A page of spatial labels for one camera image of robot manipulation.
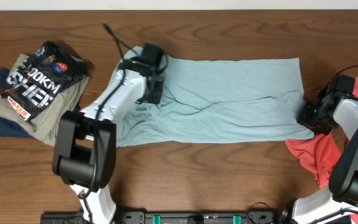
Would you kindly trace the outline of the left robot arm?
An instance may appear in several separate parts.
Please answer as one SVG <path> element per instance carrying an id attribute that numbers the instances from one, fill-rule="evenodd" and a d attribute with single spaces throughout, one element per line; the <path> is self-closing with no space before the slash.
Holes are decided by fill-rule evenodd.
<path id="1" fill-rule="evenodd" d="M 109 181 L 116 163 L 116 124 L 135 102 L 160 103 L 160 63 L 159 59 L 124 59 L 96 101 L 79 113 L 63 114 L 52 171 L 77 194 L 83 211 L 43 214 L 41 223 L 113 223 L 116 204 Z"/>

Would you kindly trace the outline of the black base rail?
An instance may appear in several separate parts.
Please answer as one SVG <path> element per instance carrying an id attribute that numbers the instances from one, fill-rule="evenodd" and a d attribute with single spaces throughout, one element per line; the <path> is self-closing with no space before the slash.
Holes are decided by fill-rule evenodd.
<path id="1" fill-rule="evenodd" d="M 274 208 L 252 208 L 245 213 L 155 213 L 139 211 L 121 211 L 115 214 L 112 224 L 250 224 L 250 223 L 295 223 L 290 221 L 290 214 L 285 208 L 278 212 Z M 90 223 L 85 220 L 83 212 L 44 213 L 40 216 L 41 224 L 80 224 Z M 327 223 L 350 224 L 350 215 L 337 218 Z"/>

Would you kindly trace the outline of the red t-shirt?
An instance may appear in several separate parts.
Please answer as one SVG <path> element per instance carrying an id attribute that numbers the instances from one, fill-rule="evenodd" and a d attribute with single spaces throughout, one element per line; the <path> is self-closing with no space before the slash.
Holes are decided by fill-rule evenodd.
<path id="1" fill-rule="evenodd" d="M 356 77 L 353 94 L 358 97 L 358 77 Z M 341 208 L 358 210 L 347 203 L 335 202 L 329 191 L 328 182 L 331 171 L 341 155 L 332 134 L 327 136 L 317 134 L 314 138 L 307 140 L 287 139 L 285 144 L 290 152 L 299 159 L 300 164 L 314 175 L 318 187 L 320 187 L 312 195 L 295 201 L 293 208 L 290 209 L 293 212 L 291 219 L 297 223 L 313 223 L 319 218 L 338 212 Z M 358 223 L 358 215 L 351 215 L 351 212 L 344 212 L 344 214 L 339 212 L 338 215 L 320 223 L 327 223 L 348 215 L 350 215 L 352 223 Z"/>

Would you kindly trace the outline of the khaki folded garment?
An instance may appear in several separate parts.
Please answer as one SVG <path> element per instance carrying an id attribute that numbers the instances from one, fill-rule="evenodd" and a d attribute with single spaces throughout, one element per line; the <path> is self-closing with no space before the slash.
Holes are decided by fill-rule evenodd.
<path id="1" fill-rule="evenodd" d="M 21 54 L 12 69 L 8 70 L 8 76 L 28 57 Z M 83 79 L 80 82 L 59 93 L 50 106 L 29 121 L 24 121 L 15 112 L 8 100 L 0 96 L 0 117 L 19 124 L 32 138 L 54 146 L 57 140 L 60 118 L 67 111 L 76 112 L 79 110 L 78 103 L 88 84 L 88 80 L 89 77 L 86 74 L 83 75 Z"/>

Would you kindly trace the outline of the black printed folded shirt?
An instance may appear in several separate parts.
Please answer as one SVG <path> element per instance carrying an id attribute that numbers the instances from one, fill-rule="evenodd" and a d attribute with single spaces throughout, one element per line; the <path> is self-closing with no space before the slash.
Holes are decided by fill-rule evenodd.
<path id="1" fill-rule="evenodd" d="M 0 85 L 6 98 L 24 121 L 35 118 L 56 96 L 83 79 L 87 68 L 63 47 L 46 41 L 38 51 L 21 62 Z"/>

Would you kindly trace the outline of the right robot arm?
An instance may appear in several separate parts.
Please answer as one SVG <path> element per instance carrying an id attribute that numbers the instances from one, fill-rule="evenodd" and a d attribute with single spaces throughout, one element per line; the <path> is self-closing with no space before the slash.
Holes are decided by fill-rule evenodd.
<path id="1" fill-rule="evenodd" d="M 343 91 L 323 95 L 318 104 L 306 103 L 298 123 L 319 134 L 340 126 L 349 139 L 335 163 L 325 188 L 293 204 L 293 223 L 328 223 L 350 214 L 358 215 L 358 98 Z"/>

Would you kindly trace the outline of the navy blue folded garment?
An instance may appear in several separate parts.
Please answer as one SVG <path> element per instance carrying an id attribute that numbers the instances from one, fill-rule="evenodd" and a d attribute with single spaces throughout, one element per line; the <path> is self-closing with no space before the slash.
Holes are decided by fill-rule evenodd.
<path id="1" fill-rule="evenodd" d="M 6 69 L 0 69 L 0 85 L 4 83 L 8 74 Z M 19 124 L 2 117 L 0 117 L 0 137 L 32 138 Z"/>

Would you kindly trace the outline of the light blue t-shirt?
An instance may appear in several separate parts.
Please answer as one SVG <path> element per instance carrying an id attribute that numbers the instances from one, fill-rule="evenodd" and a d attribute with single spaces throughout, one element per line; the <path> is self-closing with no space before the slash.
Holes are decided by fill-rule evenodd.
<path id="1" fill-rule="evenodd" d="M 309 139 L 297 123 L 304 104 L 298 58 L 163 60 L 157 105 L 133 104 L 117 126 L 117 145 L 236 143 Z"/>

